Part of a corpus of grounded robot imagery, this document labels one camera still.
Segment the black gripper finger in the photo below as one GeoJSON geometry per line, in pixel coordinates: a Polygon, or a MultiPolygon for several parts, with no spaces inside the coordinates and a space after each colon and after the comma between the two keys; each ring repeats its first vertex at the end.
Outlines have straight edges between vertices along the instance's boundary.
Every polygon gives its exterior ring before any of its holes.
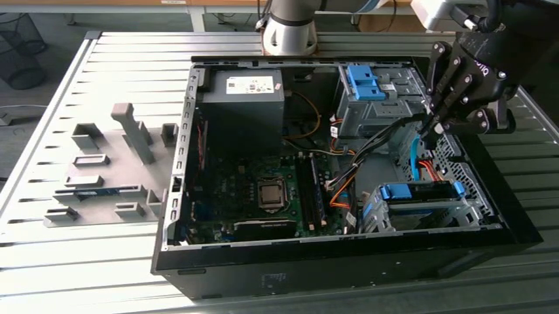
{"type": "Polygon", "coordinates": [[[479,108],[465,118],[447,118],[429,127],[429,147],[435,147],[440,136],[465,134],[511,134],[516,122],[507,99],[501,97],[479,108]]]}
{"type": "Polygon", "coordinates": [[[459,44],[433,43],[425,76],[427,117],[419,130],[425,144],[436,143],[449,122],[459,118],[461,96],[473,82],[471,65],[472,59],[459,44]]]}

